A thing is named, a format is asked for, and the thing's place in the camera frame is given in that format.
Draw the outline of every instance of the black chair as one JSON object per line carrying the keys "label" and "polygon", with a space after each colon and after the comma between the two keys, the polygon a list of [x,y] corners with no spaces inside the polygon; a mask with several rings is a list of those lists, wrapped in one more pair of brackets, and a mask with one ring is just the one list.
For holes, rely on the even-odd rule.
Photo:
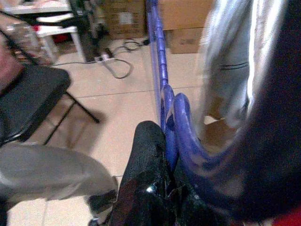
{"label": "black chair", "polygon": [[[22,50],[12,38],[3,31],[0,32],[9,40],[11,46]],[[29,55],[25,52],[24,54],[33,64],[37,64]],[[41,65],[25,65],[19,77],[0,96],[0,111],[5,126],[3,143],[27,140],[63,95],[67,95],[73,103],[47,137],[44,145],[48,143],[74,105],[81,107],[96,123],[99,123],[91,112],[67,92],[70,83],[71,80],[65,70]]]}

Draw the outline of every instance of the black cable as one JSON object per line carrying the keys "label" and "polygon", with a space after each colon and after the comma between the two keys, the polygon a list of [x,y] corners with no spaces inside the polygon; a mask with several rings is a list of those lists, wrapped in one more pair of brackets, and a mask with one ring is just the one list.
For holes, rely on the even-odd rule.
{"label": "black cable", "polygon": [[116,79],[124,79],[124,78],[126,78],[127,76],[129,76],[129,75],[132,73],[132,71],[133,71],[133,69],[134,69],[134,66],[133,66],[130,62],[125,61],[125,60],[121,60],[121,59],[116,59],[116,58],[115,58],[115,60],[116,60],[116,61],[124,62],[124,63],[126,63],[127,65],[129,65],[129,70],[128,70],[128,72],[126,73],[126,75],[124,75],[124,76],[122,76],[122,77],[118,77],[118,76],[116,75],[116,73],[114,72],[114,70],[113,70],[112,68],[110,68],[110,67],[107,65],[107,63],[106,63],[105,61],[103,61],[103,65],[105,66],[106,69],[108,69],[109,72],[111,72],[111,74],[114,76],[114,78],[116,78]]}
{"label": "black cable", "polygon": [[[136,47],[135,48],[130,48],[128,46],[129,43],[132,43],[132,44],[135,44]],[[124,48],[128,53],[131,52],[131,51],[136,51],[138,50],[139,48],[141,48],[141,46],[144,46],[145,44],[144,43],[147,43],[146,40],[144,40],[142,43],[139,43],[137,41],[135,41],[134,39],[125,39],[123,41],[123,44],[122,46],[119,46],[117,48],[115,48],[112,53],[115,55],[117,53],[117,50],[121,49],[121,48]]]}

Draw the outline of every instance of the chair seat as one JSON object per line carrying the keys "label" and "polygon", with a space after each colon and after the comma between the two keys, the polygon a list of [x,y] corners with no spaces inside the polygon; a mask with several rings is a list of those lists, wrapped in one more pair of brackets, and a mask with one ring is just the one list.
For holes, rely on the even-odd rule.
{"label": "chair seat", "polygon": [[71,81],[62,69],[27,65],[0,96],[6,124],[5,142],[27,140],[46,118]]}

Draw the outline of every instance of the person's leg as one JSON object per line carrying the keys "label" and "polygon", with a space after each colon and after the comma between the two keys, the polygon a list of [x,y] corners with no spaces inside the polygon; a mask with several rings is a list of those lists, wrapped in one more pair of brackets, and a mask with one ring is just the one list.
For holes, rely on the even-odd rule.
{"label": "person's leg", "polygon": [[0,195],[6,203],[93,195],[88,204],[95,216],[112,206],[117,196],[117,182],[101,163],[62,148],[4,145],[0,173]]}

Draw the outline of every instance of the electrical cord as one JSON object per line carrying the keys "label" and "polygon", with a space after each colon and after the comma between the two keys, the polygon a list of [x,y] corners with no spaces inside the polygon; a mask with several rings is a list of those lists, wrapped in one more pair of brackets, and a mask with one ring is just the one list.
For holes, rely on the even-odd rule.
{"label": "electrical cord", "polygon": [[61,64],[56,64],[56,65],[51,65],[51,67],[55,66],[61,66],[61,65],[71,65],[71,64],[82,64],[82,65],[89,65],[89,64],[94,64],[96,61],[90,61],[90,62],[68,62],[68,63],[61,63]]}
{"label": "electrical cord", "polygon": [[[130,43],[135,44],[135,47],[134,48],[129,47],[128,44],[130,44]],[[106,63],[106,61],[103,60],[102,63],[104,65],[104,67],[109,72],[111,72],[111,74],[113,75],[114,78],[116,78],[116,79],[124,79],[124,78],[128,77],[132,73],[132,71],[134,69],[134,66],[130,62],[126,61],[126,60],[122,60],[122,59],[116,58],[115,56],[118,54],[117,50],[119,50],[121,48],[124,48],[129,53],[129,52],[132,52],[132,51],[136,51],[141,46],[148,45],[148,44],[149,44],[149,40],[148,39],[144,40],[142,43],[139,43],[139,42],[135,41],[134,39],[126,39],[126,40],[123,41],[123,45],[122,46],[119,46],[119,47],[115,48],[112,52],[108,48],[105,49],[105,52],[108,54],[109,58],[113,57],[115,61],[124,62],[125,64],[127,64],[129,66],[129,70],[128,70],[128,72],[124,76],[121,76],[121,77],[117,76],[117,74],[115,73],[115,71]],[[87,65],[87,64],[94,64],[94,63],[97,63],[97,61],[90,61],[90,62],[69,62],[69,63],[56,64],[56,65],[51,65],[51,66],[54,67],[54,66],[69,65],[69,64],[83,64],[83,65]]]}
{"label": "electrical cord", "polygon": [[116,58],[115,58],[115,60],[116,60],[116,61],[124,62],[124,63],[126,63],[127,65],[129,65],[129,70],[128,70],[128,72],[127,72],[124,76],[118,77],[118,76],[116,75],[116,73],[114,72],[114,70],[113,70],[111,67],[109,67],[108,64],[107,64],[105,61],[103,61],[103,65],[105,66],[106,69],[108,69],[108,71],[111,72],[111,74],[114,76],[114,78],[116,78],[116,79],[124,79],[124,78],[126,78],[127,76],[129,76],[129,75],[132,73],[132,71],[133,71],[133,69],[134,69],[134,66],[133,66],[130,62],[125,61],[125,60],[121,60],[121,59],[116,59]]}
{"label": "electrical cord", "polygon": [[[130,43],[134,44],[134,45],[135,45],[135,48],[130,48],[130,47],[128,46],[128,44],[130,44]],[[134,39],[125,39],[125,40],[123,41],[122,46],[119,46],[119,47],[115,48],[115,49],[112,51],[112,53],[113,53],[113,55],[115,55],[115,54],[117,53],[117,50],[119,50],[119,49],[121,49],[121,48],[124,48],[124,49],[129,53],[129,52],[131,52],[131,51],[136,51],[136,50],[140,49],[141,46],[148,45],[148,43],[149,43],[149,42],[148,42],[148,39],[144,40],[142,43],[139,43],[139,42],[135,41]]]}

